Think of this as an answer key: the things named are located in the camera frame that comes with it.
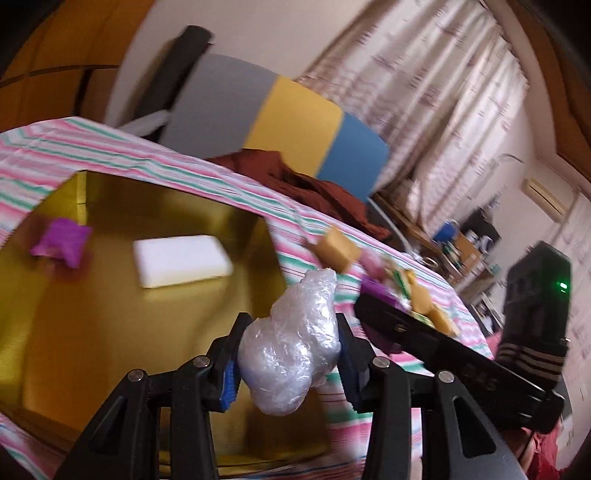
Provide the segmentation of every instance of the white block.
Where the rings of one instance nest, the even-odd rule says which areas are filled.
[[[226,277],[233,270],[222,244],[209,235],[137,240],[134,255],[144,288]]]

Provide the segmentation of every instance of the striped tablecloth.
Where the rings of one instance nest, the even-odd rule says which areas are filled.
[[[314,242],[329,225],[336,225],[358,245],[391,255],[403,268],[412,268],[418,281],[428,287],[433,300],[460,327],[459,340],[483,355],[491,355],[476,322],[454,290],[439,275],[406,255],[247,177],[81,118],[49,120],[0,134],[0,245],[31,210],[78,170],[149,181],[263,216],[288,284],[298,282],[307,270],[320,267],[304,245]],[[363,269],[358,265],[347,274],[339,275],[335,306],[347,316],[353,332],[364,337],[352,309],[362,276]],[[402,353],[391,358],[407,371],[426,372],[410,355]],[[332,452],[280,473],[266,472],[255,477],[306,480],[359,477],[371,415],[352,410],[335,372],[328,376],[328,382],[319,393],[332,439]],[[51,478],[61,461],[61,454],[42,445],[1,414],[0,443],[38,479]],[[413,411],[413,458],[420,453],[420,413]]]

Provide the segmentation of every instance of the maroon blanket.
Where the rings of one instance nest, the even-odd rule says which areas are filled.
[[[383,241],[390,236],[388,229],[369,223],[364,202],[336,183],[296,173],[283,163],[279,152],[244,149],[207,160],[250,177],[265,187],[341,220],[377,240]]]

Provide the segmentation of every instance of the gray panel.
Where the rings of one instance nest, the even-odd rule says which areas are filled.
[[[199,158],[240,150],[276,78],[247,61],[205,54],[187,78],[160,143]]]

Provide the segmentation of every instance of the metal screw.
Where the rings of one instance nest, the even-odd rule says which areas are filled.
[[[448,372],[447,370],[441,370],[437,374],[437,376],[439,380],[441,380],[443,383],[453,383],[453,381],[455,380],[453,374],[451,372]]]
[[[136,368],[127,374],[127,380],[130,382],[139,382],[144,377],[144,371]]]
[[[209,365],[209,357],[207,355],[199,355],[193,358],[193,365],[197,368],[205,368]]]
[[[384,356],[376,356],[372,360],[372,363],[378,368],[388,368],[390,366],[389,358]]]

